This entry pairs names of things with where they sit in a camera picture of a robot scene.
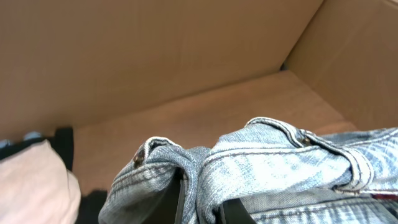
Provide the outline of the light blue denim shorts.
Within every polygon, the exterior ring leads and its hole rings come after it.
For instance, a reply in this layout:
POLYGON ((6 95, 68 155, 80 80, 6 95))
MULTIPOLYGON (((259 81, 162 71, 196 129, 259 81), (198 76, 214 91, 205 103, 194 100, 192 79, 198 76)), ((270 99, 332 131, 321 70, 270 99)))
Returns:
POLYGON ((318 136, 258 117, 211 148, 152 137, 114 178, 100 223, 142 223, 174 177, 182 223, 239 198, 256 223, 396 223, 397 129, 318 136))

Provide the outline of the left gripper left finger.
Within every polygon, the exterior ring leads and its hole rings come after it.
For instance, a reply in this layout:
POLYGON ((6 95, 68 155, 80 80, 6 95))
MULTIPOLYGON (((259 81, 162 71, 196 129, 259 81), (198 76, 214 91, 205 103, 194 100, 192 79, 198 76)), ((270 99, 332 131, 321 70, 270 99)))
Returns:
POLYGON ((181 224, 182 223, 182 179, 174 177, 155 209, 142 224, 181 224))

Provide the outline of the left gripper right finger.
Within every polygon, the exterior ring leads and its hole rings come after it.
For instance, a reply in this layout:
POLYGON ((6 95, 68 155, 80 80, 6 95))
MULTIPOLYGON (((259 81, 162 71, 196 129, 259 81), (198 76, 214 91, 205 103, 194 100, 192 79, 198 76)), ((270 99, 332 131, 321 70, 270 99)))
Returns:
POLYGON ((223 202, 217 212, 217 224, 256 224, 239 198, 223 202))

